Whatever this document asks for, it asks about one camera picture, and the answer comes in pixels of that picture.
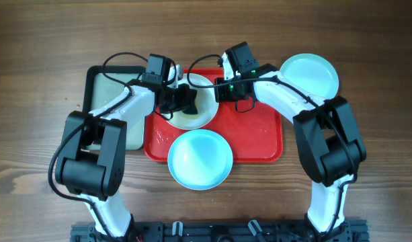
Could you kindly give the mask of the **mint green plate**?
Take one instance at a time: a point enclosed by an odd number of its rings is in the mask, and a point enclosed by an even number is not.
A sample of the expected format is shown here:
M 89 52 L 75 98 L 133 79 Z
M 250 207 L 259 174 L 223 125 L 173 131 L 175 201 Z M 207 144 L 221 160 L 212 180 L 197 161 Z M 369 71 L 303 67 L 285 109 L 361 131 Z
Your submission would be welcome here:
M 280 67 L 287 80 L 317 96 L 331 99 L 339 91 L 339 77 L 325 58 L 311 53 L 291 56 Z

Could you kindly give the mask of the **green yellow sponge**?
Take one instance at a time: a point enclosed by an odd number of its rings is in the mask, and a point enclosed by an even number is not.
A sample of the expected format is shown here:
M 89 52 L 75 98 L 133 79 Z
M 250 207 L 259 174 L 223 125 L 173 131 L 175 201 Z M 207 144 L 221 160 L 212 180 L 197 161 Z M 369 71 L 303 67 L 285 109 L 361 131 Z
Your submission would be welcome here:
M 182 111 L 184 114 L 187 114 L 187 115 L 197 115 L 198 114 L 198 109 L 196 107 L 195 100 L 196 100 L 195 98 L 187 99 L 187 106 Z

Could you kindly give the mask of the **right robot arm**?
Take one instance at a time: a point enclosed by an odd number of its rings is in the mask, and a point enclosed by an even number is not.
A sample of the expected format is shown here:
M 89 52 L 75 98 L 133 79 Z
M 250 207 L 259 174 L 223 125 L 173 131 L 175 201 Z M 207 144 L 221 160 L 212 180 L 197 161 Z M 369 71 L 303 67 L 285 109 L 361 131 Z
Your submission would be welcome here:
M 366 159 L 349 102 L 338 95 L 315 95 L 270 64 L 222 67 L 224 77 L 217 89 L 225 96 L 252 97 L 291 121 L 300 163 L 312 180 L 308 225 L 321 238 L 336 234 L 345 220 L 347 189 L 356 182 L 360 163 Z

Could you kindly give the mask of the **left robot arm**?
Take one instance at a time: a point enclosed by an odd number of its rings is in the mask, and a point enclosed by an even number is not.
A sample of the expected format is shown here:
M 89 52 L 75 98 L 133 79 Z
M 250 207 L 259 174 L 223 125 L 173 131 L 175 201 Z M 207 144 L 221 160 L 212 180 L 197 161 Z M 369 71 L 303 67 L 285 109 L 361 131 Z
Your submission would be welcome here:
M 172 88 L 134 79 L 102 108 L 68 115 L 63 139 L 50 161 L 48 183 L 58 196 L 87 205 L 95 221 L 94 229 L 86 230 L 88 240 L 140 241 L 134 217 L 118 191 L 128 129 L 156 110 L 191 110 L 196 96 L 188 84 Z

